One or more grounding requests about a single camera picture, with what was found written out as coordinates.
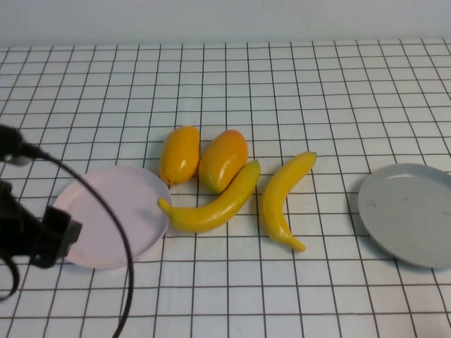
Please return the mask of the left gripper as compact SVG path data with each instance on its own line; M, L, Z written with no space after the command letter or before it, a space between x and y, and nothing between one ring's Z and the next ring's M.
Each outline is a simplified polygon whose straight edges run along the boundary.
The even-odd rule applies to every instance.
M42 224L51 231L64 231L58 245L56 258L68 255L71 246L78 241L82 224L58 208L47 206ZM12 186L1 181L1 257L12 261L16 256L27 256L31 265L49 268L48 258L39 251L38 241L42 224L12 195Z

